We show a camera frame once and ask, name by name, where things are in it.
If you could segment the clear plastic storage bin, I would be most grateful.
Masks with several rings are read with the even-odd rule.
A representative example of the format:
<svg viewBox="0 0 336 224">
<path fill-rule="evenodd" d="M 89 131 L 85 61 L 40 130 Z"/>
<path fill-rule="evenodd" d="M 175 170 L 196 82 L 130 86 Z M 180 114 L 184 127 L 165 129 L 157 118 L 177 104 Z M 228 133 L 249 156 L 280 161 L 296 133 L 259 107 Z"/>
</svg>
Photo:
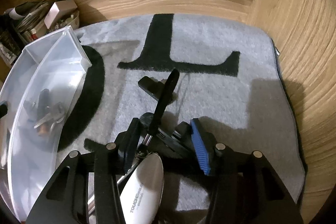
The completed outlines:
<svg viewBox="0 0 336 224">
<path fill-rule="evenodd" d="M 72 27 L 25 46 L 1 88 L 1 199 L 24 222 L 52 176 L 91 62 Z"/>
</svg>

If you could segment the silver key bunch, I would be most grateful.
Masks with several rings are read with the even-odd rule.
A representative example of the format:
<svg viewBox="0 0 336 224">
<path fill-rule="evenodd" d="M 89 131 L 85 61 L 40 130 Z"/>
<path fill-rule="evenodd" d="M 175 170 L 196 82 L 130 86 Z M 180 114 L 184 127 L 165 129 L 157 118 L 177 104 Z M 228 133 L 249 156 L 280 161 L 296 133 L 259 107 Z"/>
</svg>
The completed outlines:
<svg viewBox="0 0 336 224">
<path fill-rule="evenodd" d="M 56 124 L 59 124 L 64 120 L 66 115 L 65 107 L 61 102 L 51 105 L 49 113 L 38 122 L 37 122 L 37 108 L 34 105 L 31 105 L 31 109 L 33 112 L 31 113 L 31 116 L 28 117 L 27 119 L 28 123 L 33 123 L 34 129 L 36 129 L 44 122 L 50 121 L 51 122 L 50 132 L 54 129 Z"/>
</svg>

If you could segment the white fabric shaver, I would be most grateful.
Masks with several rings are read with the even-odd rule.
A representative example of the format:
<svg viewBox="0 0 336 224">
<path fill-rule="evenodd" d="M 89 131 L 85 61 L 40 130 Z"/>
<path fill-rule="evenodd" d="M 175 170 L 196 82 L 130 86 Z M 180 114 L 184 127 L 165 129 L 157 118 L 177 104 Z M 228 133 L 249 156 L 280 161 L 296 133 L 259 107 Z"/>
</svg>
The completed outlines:
<svg viewBox="0 0 336 224">
<path fill-rule="evenodd" d="M 125 222 L 152 223 L 161 203 L 163 187 L 161 158 L 151 153 L 135 168 L 121 192 Z"/>
</svg>

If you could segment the black gold lighter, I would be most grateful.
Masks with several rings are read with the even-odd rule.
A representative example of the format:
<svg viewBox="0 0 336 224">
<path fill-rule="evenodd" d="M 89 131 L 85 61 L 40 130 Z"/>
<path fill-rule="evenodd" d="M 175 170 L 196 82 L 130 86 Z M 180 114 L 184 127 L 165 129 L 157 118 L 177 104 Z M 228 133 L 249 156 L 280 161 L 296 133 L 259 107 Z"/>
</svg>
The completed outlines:
<svg viewBox="0 0 336 224">
<path fill-rule="evenodd" d="M 51 97 L 50 90 L 43 89 L 39 94 L 38 108 L 37 108 L 37 122 L 44 118 L 50 110 Z M 46 121 L 36 128 L 39 136 L 47 136 L 50 133 L 51 122 Z"/>
</svg>

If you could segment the dark wine bottle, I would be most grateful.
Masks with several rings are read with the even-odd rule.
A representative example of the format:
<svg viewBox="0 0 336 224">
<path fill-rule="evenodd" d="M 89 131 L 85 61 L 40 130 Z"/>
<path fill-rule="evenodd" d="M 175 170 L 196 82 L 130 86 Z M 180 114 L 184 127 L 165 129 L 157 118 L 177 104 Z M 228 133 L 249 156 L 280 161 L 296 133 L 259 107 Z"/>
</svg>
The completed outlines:
<svg viewBox="0 0 336 224">
<path fill-rule="evenodd" d="M 8 15 L 1 15 L 1 52 L 12 66 L 21 54 L 23 44 Z"/>
</svg>

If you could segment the grey rug with black letters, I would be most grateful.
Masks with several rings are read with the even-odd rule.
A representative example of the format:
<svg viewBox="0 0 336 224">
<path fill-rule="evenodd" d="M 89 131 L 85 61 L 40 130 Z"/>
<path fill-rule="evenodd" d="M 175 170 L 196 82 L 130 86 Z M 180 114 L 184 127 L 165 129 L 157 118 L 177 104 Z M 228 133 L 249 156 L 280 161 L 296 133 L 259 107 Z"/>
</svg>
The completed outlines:
<svg viewBox="0 0 336 224">
<path fill-rule="evenodd" d="M 76 30 L 92 66 L 60 137 L 57 162 L 76 149 L 86 153 L 113 141 L 131 120 L 155 109 L 139 86 L 142 77 L 180 72 L 175 100 L 162 117 L 172 132 L 199 119 L 205 130 L 235 151 L 261 151 L 297 204 L 306 164 L 294 116 L 293 88 L 281 77 L 278 51 L 262 30 L 245 24 L 188 14 L 142 15 Z"/>
</svg>

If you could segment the white bowl of shells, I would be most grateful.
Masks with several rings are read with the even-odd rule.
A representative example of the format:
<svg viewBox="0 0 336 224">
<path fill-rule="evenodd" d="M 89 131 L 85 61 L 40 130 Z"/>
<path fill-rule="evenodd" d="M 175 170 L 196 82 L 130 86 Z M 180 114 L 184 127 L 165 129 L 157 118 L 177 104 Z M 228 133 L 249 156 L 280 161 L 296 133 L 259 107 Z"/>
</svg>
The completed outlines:
<svg viewBox="0 0 336 224">
<path fill-rule="evenodd" d="M 79 10 L 75 10 L 71 14 L 64 15 L 53 26 L 51 26 L 49 32 L 54 32 L 66 26 L 71 26 L 74 30 L 78 29 L 80 26 L 79 15 L 80 15 Z"/>
</svg>

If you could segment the small white paper box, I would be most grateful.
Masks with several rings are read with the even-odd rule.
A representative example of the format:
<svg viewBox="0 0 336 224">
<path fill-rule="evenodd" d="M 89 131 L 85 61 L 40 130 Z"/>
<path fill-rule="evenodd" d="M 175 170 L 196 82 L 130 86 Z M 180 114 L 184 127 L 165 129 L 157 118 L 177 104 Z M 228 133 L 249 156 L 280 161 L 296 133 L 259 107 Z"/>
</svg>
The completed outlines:
<svg viewBox="0 0 336 224">
<path fill-rule="evenodd" d="M 46 17 L 44 23 L 47 29 L 50 29 L 59 19 L 63 16 L 70 14 L 77 9 L 77 5 L 74 0 L 65 0 L 55 2 Z"/>
</svg>

